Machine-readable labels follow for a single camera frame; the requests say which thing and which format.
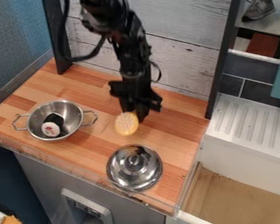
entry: black frame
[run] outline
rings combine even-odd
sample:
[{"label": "black frame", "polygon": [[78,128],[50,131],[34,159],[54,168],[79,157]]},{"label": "black frame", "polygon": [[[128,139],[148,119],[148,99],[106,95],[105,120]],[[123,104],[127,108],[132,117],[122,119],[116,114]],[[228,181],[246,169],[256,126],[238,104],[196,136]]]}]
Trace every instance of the black frame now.
[{"label": "black frame", "polygon": [[[73,63],[64,59],[58,50],[58,34],[61,19],[63,17],[60,0],[43,0],[42,1],[45,17],[47,22],[47,27],[50,33],[50,38],[52,42],[52,50],[56,60],[56,67],[58,74],[63,74]],[[68,44],[67,33],[64,35],[64,53],[71,56],[70,47]]]},{"label": "black frame", "polygon": [[224,36],[221,43],[219,58],[217,61],[217,66],[214,74],[213,79],[213,85],[211,89],[211,94],[208,99],[207,109],[206,109],[206,119],[211,119],[214,106],[217,99],[217,94],[219,92],[219,87],[221,84],[221,77],[223,75],[223,69],[225,66],[225,61],[228,56],[228,49],[230,46],[231,41],[235,37],[235,21],[238,16],[238,11],[240,8],[241,0],[232,0],[230,7],[229,7],[229,13],[227,16],[227,24],[225,26]]}]

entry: metal bowl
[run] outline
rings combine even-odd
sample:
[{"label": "metal bowl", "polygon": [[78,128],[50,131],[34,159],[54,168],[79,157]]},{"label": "metal bowl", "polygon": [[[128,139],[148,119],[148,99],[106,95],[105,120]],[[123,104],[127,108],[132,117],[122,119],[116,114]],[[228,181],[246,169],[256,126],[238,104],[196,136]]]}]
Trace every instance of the metal bowl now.
[{"label": "metal bowl", "polygon": [[163,173],[159,155],[139,144],[126,145],[108,160],[107,175],[115,188],[126,193],[151,189]]},{"label": "metal bowl", "polygon": [[[46,136],[41,129],[44,120],[51,114],[57,114],[64,119],[63,129],[59,136]],[[84,114],[92,113],[94,120],[90,123],[83,124]],[[16,122],[23,116],[28,116],[26,127],[18,128]],[[30,114],[17,115],[17,118],[12,122],[15,130],[28,130],[33,137],[42,141],[59,141],[70,137],[80,126],[91,126],[98,119],[95,112],[91,110],[83,111],[77,104],[71,101],[51,101],[41,105]]]}]

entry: yellow ball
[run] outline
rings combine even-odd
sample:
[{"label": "yellow ball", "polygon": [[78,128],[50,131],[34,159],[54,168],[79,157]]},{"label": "yellow ball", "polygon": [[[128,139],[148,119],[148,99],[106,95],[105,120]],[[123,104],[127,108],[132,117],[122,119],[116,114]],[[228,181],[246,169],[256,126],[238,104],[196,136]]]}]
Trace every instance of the yellow ball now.
[{"label": "yellow ball", "polygon": [[131,112],[121,113],[115,120],[115,130],[122,136],[133,135],[139,128],[137,115]]}]

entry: wooden plank wall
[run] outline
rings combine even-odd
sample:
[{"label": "wooden plank wall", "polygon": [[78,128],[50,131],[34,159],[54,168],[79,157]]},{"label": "wooden plank wall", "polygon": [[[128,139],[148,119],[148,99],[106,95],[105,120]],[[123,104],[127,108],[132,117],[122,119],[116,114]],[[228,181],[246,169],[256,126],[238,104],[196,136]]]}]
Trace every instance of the wooden plank wall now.
[{"label": "wooden plank wall", "polygon": [[[162,68],[158,86],[208,99],[230,1],[129,0],[148,33],[152,59]],[[81,25],[80,11],[79,0],[71,1],[67,32],[73,55],[89,53],[100,38]],[[109,43],[96,58],[80,64],[118,74],[119,63]]]}]

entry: metal lid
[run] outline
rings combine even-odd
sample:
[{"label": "metal lid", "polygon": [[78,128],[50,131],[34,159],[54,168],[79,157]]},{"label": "metal lid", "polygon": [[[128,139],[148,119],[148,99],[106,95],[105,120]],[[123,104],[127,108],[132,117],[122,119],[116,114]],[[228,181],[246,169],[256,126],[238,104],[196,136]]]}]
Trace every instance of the metal lid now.
[{"label": "metal lid", "polygon": [[159,155],[145,146],[126,145],[108,160],[107,174],[112,184],[128,193],[140,193],[153,187],[163,172]]}]

